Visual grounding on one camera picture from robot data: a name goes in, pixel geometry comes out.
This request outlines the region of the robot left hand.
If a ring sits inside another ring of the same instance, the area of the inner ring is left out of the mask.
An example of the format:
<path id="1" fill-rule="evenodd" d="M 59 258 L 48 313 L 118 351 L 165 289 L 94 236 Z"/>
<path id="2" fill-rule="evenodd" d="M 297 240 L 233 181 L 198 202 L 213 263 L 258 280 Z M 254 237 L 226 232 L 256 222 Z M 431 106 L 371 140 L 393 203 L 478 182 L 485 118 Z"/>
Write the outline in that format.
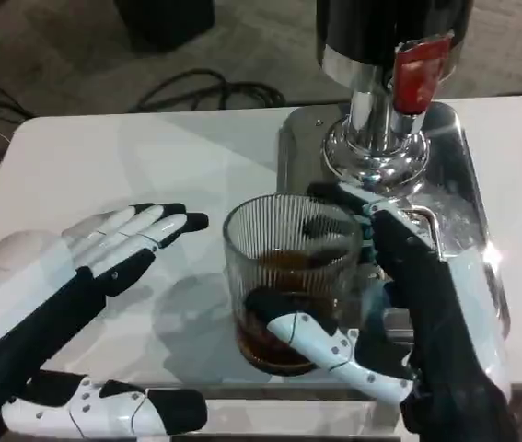
<path id="1" fill-rule="evenodd" d="M 58 234 L 26 230 L 0 240 L 0 438 L 139 439 L 205 426 L 207 406 L 197 390 L 95 382 L 45 363 L 133 286 L 159 252 L 208 225 L 206 214 L 183 204 L 142 203 L 89 216 Z"/>

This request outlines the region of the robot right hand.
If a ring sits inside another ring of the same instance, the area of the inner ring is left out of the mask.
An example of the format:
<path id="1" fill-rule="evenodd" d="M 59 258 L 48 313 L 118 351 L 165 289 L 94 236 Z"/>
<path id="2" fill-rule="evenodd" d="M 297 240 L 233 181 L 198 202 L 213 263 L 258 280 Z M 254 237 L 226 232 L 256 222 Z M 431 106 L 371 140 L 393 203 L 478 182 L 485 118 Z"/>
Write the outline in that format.
<path id="1" fill-rule="evenodd" d="M 318 367 L 397 405 L 406 429 L 422 441 L 518 440 L 503 326 L 480 251 L 445 254 L 438 217 L 425 206 L 342 182 L 313 182 L 307 193 L 369 221 L 377 263 L 389 277 L 377 295 L 409 313 L 412 349 L 342 331 L 267 286 L 247 296 L 251 313 Z"/>

